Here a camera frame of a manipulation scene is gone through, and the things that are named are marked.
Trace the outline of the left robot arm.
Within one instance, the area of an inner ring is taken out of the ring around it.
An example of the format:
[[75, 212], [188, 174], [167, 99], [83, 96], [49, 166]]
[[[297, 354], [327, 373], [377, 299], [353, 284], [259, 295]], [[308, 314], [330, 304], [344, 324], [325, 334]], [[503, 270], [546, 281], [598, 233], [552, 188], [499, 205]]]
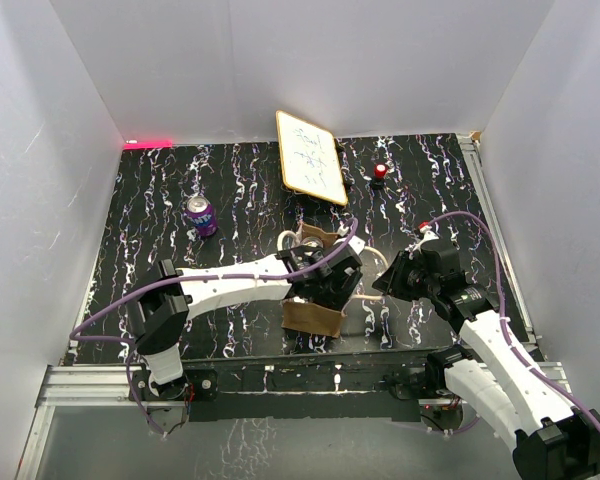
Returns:
[[145, 386], [161, 400], [180, 397], [188, 382], [179, 342], [187, 321], [255, 301], [295, 302], [339, 313], [362, 278], [365, 242], [353, 237], [329, 247], [301, 245], [230, 266], [177, 269], [160, 261], [127, 304], [136, 351], [149, 374]]

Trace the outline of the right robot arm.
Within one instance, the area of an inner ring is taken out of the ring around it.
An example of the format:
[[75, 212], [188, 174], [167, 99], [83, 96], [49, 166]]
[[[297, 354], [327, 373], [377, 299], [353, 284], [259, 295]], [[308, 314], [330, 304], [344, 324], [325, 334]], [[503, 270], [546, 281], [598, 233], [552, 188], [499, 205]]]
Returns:
[[550, 383], [501, 319], [498, 304], [467, 280], [454, 245], [427, 232], [373, 284], [405, 301], [428, 299], [461, 344], [428, 355], [427, 388], [466, 401], [509, 448], [523, 479], [590, 479], [600, 473], [600, 416]]

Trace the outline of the canvas tote bag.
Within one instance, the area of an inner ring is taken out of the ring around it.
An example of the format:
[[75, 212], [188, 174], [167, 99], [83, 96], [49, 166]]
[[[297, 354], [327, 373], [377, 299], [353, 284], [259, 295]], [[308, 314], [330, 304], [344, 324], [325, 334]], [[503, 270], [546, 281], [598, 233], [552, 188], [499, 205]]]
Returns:
[[[302, 246], [301, 241], [305, 237], [318, 237], [324, 242], [323, 248], [327, 248], [335, 245], [338, 234], [336, 232], [326, 232], [317, 226], [305, 222], [299, 224], [297, 231], [285, 230], [281, 232], [277, 239], [277, 247], [278, 253], [286, 265], [287, 251]], [[386, 258], [377, 249], [366, 246], [363, 252], [369, 252], [375, 255], [383, 267], [388, 266]], [[351, 301], [366, 300], [379, 302], [383, 299], [381, 295], [359, 293], [358, 288], [361, 284], [361, 280], [345, 308], [341, 311], [330, 310], [313, 303], [305, 302], [300, 298], [285, 299], [283, 301], [282, 327], [286, 330], [293, 330], [311, 335], [332, 338], [339, 337], [342, 324], [346, 318], [345, 309]]]

